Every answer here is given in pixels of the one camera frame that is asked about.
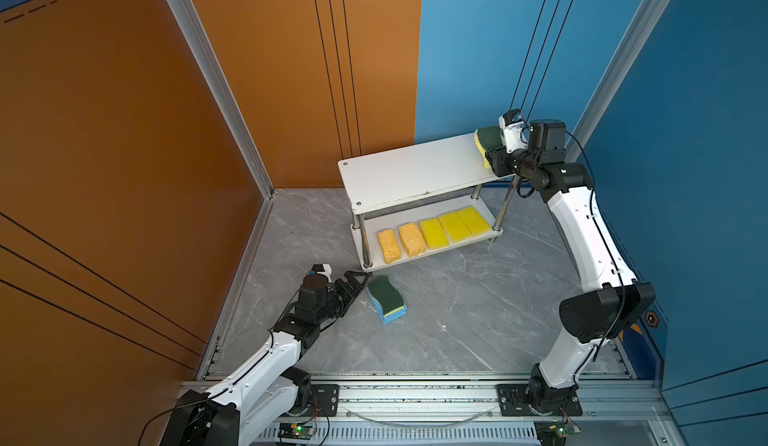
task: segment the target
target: orange wall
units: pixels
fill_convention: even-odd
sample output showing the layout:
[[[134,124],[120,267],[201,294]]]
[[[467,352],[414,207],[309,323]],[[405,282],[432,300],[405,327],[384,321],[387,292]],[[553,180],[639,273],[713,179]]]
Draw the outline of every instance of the orange wall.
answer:
[[[276,187],[413,144],[421,0],[193,0]]]
[[[0,212],[189,332],[0,217],[5,248],[136,321],[3,249],[0,279],[141,345],[0,284],[0,444],[135,444],[194,376],[261,197],[165,0],[3,17],[41,2],[0,22]]]

